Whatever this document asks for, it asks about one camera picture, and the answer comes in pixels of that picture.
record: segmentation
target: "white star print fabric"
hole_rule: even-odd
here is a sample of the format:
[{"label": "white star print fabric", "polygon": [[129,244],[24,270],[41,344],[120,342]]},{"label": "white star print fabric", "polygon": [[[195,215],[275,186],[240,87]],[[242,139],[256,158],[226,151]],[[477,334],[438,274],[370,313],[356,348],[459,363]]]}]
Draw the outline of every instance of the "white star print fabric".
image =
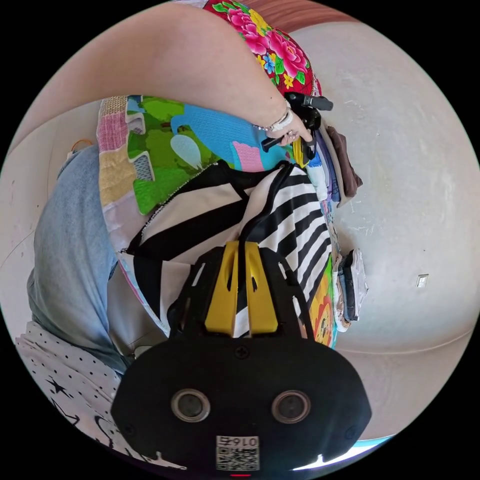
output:
[{"label": "white star print fabric", "polygon": [[92,439],[117,452],[163,467],[182,468],[133,451],[118,431],[110,407],[120,377],[90,353],[48,333],[35,322],[15,340],[16,349],[58,412]]}]

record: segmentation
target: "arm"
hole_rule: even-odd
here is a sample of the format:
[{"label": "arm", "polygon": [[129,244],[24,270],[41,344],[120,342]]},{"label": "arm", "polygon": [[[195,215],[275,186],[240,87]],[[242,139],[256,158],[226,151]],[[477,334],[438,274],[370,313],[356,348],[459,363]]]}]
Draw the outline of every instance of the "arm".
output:
[{"label": "arm", "polygon": [[229,24],[166,3],[118,23],[68,60],[33,102],[16,143],[75,107],[131,94],[223,111],[263,127],[285,113],[282,95]]}]

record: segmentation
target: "person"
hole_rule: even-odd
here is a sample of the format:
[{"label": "person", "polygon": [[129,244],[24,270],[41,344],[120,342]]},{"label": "person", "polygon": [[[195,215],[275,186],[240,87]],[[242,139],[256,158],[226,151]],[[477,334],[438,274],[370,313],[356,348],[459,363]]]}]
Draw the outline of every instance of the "person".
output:
[{"label": "person", "polygon": [[[186,52],[188,61],[178,61]],[[228,24],[201,9],[167,3],[115,25],[74,55],[39,94],[24,132],[85,103],[138,92],[222,111],[265,129],[287,112],[282,95]],[[298,137],[310,142],[302,121],[291,112],[287,117],[267,135],[282,138],[282,145]],[[73,154],[62,167],[35,231],[27,281],[32,319],[15,345],[72,425],[131,458],[179,467],[132,451],[110,414],[131,360],[109,336],[107,285],[117,257],[98,184],[97,146]]]}]

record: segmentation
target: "black and white striped cloth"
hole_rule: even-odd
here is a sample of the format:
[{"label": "black and white striped cloth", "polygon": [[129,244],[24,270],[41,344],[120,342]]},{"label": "black and white striped cloth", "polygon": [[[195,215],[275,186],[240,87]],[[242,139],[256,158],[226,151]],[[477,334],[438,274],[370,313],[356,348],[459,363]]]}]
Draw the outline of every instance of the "black and white striped cloth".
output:
[{"label": "black and white striped cloth", "polygon": [[[282,162],[274,170],[243,172],[220,161],[182,187],[150,218],[123,258],[159,326],[197,259],[242,238],[286,258],[310,308],[332,252],[330,235],[308,175]],[[235,336],[248,331],[239,297]]]}]

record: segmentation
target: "pile of clothes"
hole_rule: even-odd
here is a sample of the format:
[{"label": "pile of clothes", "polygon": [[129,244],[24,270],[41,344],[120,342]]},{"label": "pile of clothes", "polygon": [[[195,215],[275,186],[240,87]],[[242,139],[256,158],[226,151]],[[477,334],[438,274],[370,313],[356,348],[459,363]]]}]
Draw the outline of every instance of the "pile of clothes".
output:
[{"label": "pile of clothes", "polygon": [[306,167],[315,186],[318,199],[337,203],[341,207],[349,202],[363,185],[355,173],[347,154],[347,139],[322,118],[315,132],[317,155]]},{"label": "pile of clothes", "polygon": [[359,319],[360,307],[369,291],[362,252],[355,248],[347,256],[338,255],[333,266],[333,316],[340,332]]}]

